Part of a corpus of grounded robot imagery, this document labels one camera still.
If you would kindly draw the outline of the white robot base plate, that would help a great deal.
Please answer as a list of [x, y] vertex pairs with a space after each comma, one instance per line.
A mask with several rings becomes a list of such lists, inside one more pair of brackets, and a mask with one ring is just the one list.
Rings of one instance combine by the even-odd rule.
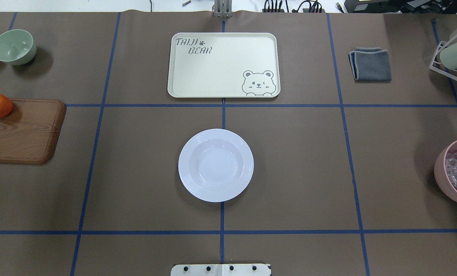
[[174, 265], [171, 276], [271, 276], [270, 264], [179, 264]]

